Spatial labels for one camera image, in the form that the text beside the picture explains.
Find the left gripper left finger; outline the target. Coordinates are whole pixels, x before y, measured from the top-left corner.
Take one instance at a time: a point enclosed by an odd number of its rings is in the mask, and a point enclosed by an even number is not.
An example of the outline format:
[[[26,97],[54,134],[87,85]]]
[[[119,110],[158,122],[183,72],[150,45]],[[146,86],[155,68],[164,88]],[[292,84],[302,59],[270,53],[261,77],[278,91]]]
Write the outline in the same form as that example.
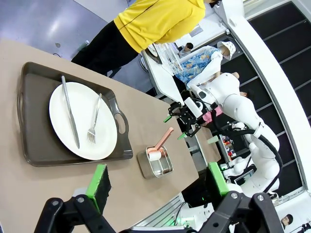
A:
[[[46,201],[36,233],[71,233],[75,226],[84,225],[90,233],[114,233],[103,216],[111,183],[107,165],[99,164],[85,194],[71,197],[68,201],[50,198]]]

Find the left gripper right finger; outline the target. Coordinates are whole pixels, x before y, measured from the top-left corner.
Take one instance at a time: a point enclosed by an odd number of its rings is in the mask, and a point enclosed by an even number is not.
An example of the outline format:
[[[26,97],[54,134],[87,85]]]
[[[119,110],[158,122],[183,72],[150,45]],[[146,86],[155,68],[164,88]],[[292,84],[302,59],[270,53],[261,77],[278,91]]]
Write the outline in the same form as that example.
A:
[[[199,233],[282,233],[275,207],[266,193],[252,197],[230,191],[216,162],[208,164],[205,185],[209,188],[214,212],[199,228]]]

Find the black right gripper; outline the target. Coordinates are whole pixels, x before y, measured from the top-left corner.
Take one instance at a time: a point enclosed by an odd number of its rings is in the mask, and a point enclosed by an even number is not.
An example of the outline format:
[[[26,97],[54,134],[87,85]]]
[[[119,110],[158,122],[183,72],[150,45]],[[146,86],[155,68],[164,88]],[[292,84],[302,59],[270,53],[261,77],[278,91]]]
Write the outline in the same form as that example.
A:
[[[181,120],[183,123],[180,125],[182,133],[177,138],[181,140],[187,137],[193,137],[197,134],[201,126],[195,123],[201,116],[202,112],[197,107],[190,109],[186,105],[183,106],[180,102],[174,102],[168,108],[168,116],[164,119],[164,122],[169,121],[172,117],[178,117]]]

